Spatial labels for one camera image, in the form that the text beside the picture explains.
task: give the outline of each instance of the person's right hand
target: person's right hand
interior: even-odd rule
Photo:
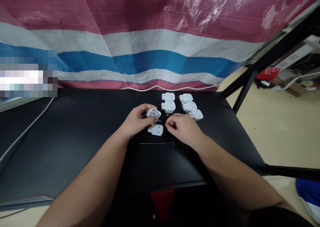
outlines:
[[[168,131],[181,142],[189,145],[193,149],[195,149],[205,137],[193,118],[187,114],[174,113],[167,119],[166,127]]]

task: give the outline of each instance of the black metal frame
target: black metal frame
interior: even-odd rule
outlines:
[[[259,60],[257,60],[257,62],[255,62],[248,70],[246,70],[223,91],[224,96],[227,98],[229,95],[233,94],[242,87],[242,90],[233,106],[233,111],[235,114],[237,114],[257,74],[261,73],[310,35],[320,36],[320,7],[315,9],[305,20],[303,20],[298,26],[289,32],[282,40],[280,40],[273,48],[266,52]],[[271,175],[282,175],[320,181],[319,169],[266,165],[268,172]]]

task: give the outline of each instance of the person's left hand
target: person's left hand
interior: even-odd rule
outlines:
[[[139,133],[149,125],[153,128],[154,122],[157,119],[154,117],[146,117],[146,112],[150,108],[157,107],[152,104],[144,103],[132,109],[126,120],[120,126],[119,131],[124,134],[125,137],[132,138],[135,134]]]

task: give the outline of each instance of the screwdriver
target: screwdriver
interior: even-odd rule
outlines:
[[[158,144],[158,145],[172,145],[174,146],[176,143],[173,141],[162,142],[162,143],[140,143],[140,144]]]

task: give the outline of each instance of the white stripe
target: white stripe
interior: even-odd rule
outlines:
[[[75,30],[32,30],[0,23],[0,42],[61,52],[87,51],[120,56],[149,50],[167,50],[187,57],[218,57],[243,62],[263,43],[220,40],[166,29],[100,35]]]
[[[210,73],[186,73],[177,74],[166,69],[149,69],[136,74],[121,74],[109,70],[88,70],[82,72],[62,72],[58,71],[59,80],[115,80],[124,82],[146,83],[155,79],[161,79],[171,83],[201,81],[206,84],[218,85],[223,78],[216,77]]]
[[[315,222],[320,224],[320,207],[309,202],[306,202],[303,198],[300,197],[301,202],[303,203],[308,214],[313,218]]]

